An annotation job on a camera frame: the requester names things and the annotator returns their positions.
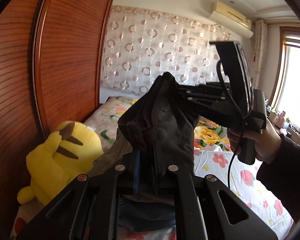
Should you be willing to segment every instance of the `sheer curtain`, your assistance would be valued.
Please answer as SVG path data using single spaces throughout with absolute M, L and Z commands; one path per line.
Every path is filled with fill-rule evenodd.
M 253 78 L 253 88 L 260 88 L 260 78 L 261 78 L 261 68 L 264 61 L 264 57 L 266 56 L 267 49 L 267 39 L 268 39 L 268 26 L 265 22 L 260 19 L 256 20 L 256 67 L 255 67 L 255 75 Z

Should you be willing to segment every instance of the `patterned curtain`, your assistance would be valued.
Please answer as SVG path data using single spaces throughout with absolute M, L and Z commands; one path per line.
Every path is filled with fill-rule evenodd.
M 256 20 L 256 67 L 255 67 L 255 75 L 253 78 L 253 88 L 260 89 L 260 78 L 261 78 L 261 69 L 264 58 L 266 56 L 266 49 L 267 49 L 267 37 L 268 37 L 268 27 L 265 22 L 260 19 Z
M 101 89 L 142 96 L 166 71 L 183 85 L 217 82 L 219 55 L 209 41 L 229 39 L 230 33 L 220 25 L 114 5 L 105 37 Z

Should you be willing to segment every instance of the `plush toy ear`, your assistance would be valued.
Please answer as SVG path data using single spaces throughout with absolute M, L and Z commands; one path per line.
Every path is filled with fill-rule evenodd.
M 60 141 L 59 132 L 53 132 L 43 144 L 37 146 L 26 157 L 31 179 L 50 198 L 54 198 L 69 182 L 68 174 L 52 158 Z
M 71 122 L 67 124 L 64 128 L 59 130 L 59 134 L 62 136 L 61 140 L 66 140 L 72 135 L 74 125 L 75 122 Z

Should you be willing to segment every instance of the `human hand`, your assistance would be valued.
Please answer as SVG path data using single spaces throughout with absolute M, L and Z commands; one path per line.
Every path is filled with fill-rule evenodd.
M 237 149 L 240 140 L 241 131 L 233 128 L 227 128 L 227 136 L 230 141 L 231 150 Z M 262 134 L 250 130 L 245 130 L 243 137 L 250 138 L 255 141 L 254 146 L 257 152 L 257 160 L 270 164 L 276 157 L 278 149 L 281 145 L 281 138 L 275 131 L 274 127 L 267 119 L 267 127 Z

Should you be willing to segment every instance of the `dark fabric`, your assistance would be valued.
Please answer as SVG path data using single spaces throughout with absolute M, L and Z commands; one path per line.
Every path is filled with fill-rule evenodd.
M 133 148 L 141 150 L 141 167 L 148 164 L 147 153 L 156 140 L 167 164 L 193 172 L 194 128 L 199 115 L 177 96 L 174 77 L 165 72 L 158 76 L 149 92 L 119 119 L 118 126 Z
M 174 77 L 159 76 L 149 92 L 131 106 L 119 119 L 118 126 L 133 148 L 140 149 L 140 183 L 151 186 L 151 154 L 154 141 L 161 148 L 165 166 L 175 164 L 189 172 L 194 168 L 194 128 L 199 116 L 182 104 L 177 96 Z M 175 225 L 174 207 L 165 203 L 121 204 L 119 224 L 143 232 Z
M 118 225 L 133 232 L 173 227 L 176 225 L 174 207 L 164 203 L 143 203 L 122 198 Z
M 294 221 L 300 218 L 300 145 L 280 135 L 282 139 L 276 159 L 263 163 L 257 180 L 270 190 L 288 210 Z

